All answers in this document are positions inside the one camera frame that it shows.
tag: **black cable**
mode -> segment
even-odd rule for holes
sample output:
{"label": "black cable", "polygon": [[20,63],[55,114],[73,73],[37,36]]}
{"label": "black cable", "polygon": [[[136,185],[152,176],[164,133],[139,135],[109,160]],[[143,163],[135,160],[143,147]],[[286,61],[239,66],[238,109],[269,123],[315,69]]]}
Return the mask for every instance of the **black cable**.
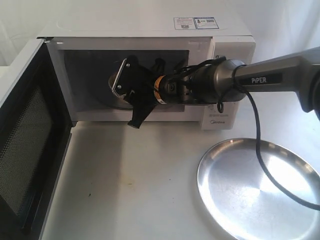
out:
{"label": "black cable", "polygon": [[245,89],[242,85],[239,85],[237,83],[233,84],[233,86],[231,86],[226,91],[224,91],[224,93],[220,96],[218,103],[217,103],[218,111],[220,113],[223,112],[223,102],[222,102],[223,98],[232,89],[235,89],[235,90],[239,91],[240,93],[246,94],[250,100],[251,105],[252,105],[254,117],[255,117],[255,127],[256,127],[255,153],[256,153],[256,157],[258,158],[259,164],[260,164],[263,172],[265,173],[265,175],[281,192],[283,192],[285,195],[287,195],[292,200],[296,201],[298,204],[301,204],[309,209],[320,211],[320,205],[312,203],[312,202],[308,202],[308,201],[303,200],[302,198],[294,195],[292,192],[290,192],[289,190],[284,188],[279,182],[277,182],[277,180],[269,172],[269,170],[268,170],[268,168],[262,158],[262,155],[261,155],[261,128],[260,128],[260,119],[259,119],[258,109],[257,109],[256,103],[255,103],[253,97],[251,96],[251,94],[248,92],[247,89]]}

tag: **silver tray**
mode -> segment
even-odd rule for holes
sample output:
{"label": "silver tray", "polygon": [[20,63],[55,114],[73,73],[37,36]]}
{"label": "silver tray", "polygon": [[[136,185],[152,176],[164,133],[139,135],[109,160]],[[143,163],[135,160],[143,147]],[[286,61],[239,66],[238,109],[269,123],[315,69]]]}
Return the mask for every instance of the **silver tray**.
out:
{"label": "silver tray", "polygon": [[[262,141],[261,154],[274,178],[289,191],[320,203],[320,177],[301,157]],[[209,149],[197,186],[214,220],[238,240],[319,240],[320,212],[278,190],[261,169],[256,140],[226,140]]]}

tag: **microwave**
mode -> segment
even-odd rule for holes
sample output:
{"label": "microwave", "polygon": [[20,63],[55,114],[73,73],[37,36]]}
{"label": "microwave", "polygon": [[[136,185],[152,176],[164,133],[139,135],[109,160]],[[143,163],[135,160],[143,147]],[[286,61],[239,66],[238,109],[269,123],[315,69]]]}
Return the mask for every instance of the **microwave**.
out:
{"label": "microwave", "polygon": [[[0,239],[41,237],[77,122],[131,119],[110,89],[123,59],[161,58],[168,74],[221,56],[249,64],[255,46],[224,0],[65,3],[0,79]],[[201,122],[204,109],[159,105],[146,121]]]}

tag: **open microwave door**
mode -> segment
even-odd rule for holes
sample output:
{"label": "open microwave door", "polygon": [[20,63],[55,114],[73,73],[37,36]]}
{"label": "open microwave door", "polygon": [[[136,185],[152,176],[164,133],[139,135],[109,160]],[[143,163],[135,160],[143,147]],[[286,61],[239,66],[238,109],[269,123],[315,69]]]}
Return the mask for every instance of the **open microwave door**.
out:
{"label": "open microwave door", "polygon": [[0,78],[0,239],[37,240],[70,139],[71,118],[44,40]]}

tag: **white backdrop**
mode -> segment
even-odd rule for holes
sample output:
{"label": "white backdrop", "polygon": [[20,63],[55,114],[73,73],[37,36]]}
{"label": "white backdrop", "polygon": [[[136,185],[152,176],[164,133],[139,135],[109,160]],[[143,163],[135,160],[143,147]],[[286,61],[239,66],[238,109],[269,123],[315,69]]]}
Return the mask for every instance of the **white backdrop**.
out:
{"label": "white backdrop", "polygon": [[[0,66],[10,65],[66,0],[0,0]],[[320,46],[319,0],[226,0],[256,40],[254,62]]]}

